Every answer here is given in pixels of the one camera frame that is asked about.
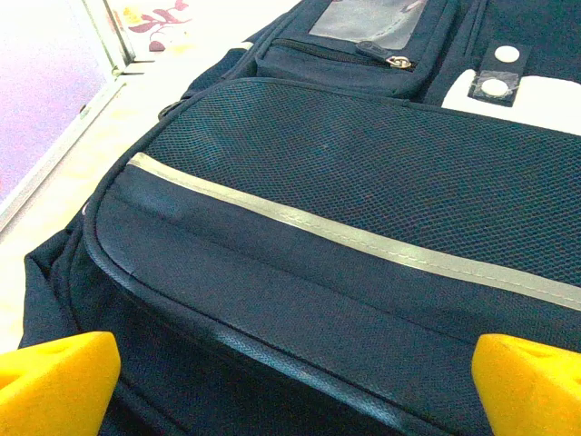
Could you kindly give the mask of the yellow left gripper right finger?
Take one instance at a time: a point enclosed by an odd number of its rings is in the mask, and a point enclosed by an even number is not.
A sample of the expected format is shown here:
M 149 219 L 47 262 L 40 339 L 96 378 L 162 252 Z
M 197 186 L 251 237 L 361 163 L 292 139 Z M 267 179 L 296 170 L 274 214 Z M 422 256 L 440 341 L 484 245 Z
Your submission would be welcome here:
M 581 353 L 484 334 L 471 372 L 494 436 L 581 436 Z

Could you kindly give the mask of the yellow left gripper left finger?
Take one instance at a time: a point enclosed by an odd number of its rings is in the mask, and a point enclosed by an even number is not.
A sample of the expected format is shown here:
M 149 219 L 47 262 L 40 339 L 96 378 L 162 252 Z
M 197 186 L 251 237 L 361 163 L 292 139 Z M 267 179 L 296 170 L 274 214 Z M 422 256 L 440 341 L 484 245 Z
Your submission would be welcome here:
M 121 370 L 110 332 L 0 355 L 0 436 L 97 436 Z

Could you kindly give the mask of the navy blue backpack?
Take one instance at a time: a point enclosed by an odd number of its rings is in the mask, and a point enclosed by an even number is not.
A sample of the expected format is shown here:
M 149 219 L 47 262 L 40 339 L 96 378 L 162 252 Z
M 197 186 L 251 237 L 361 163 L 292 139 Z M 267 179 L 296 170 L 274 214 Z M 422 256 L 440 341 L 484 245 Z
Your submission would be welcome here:
M 301 0 L 25 257 L 114 335 L 98 436 L 494 436 L 471 365 L 581 353 L 581 0 Z

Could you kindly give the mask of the aluminium cage frame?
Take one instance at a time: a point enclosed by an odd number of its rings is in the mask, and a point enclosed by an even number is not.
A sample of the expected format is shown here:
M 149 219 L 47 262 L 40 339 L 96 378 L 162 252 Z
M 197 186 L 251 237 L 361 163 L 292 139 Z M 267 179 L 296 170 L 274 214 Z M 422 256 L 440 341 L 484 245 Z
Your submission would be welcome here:
M 0 233 L 121 89 L 107 0 L 0 0 Z

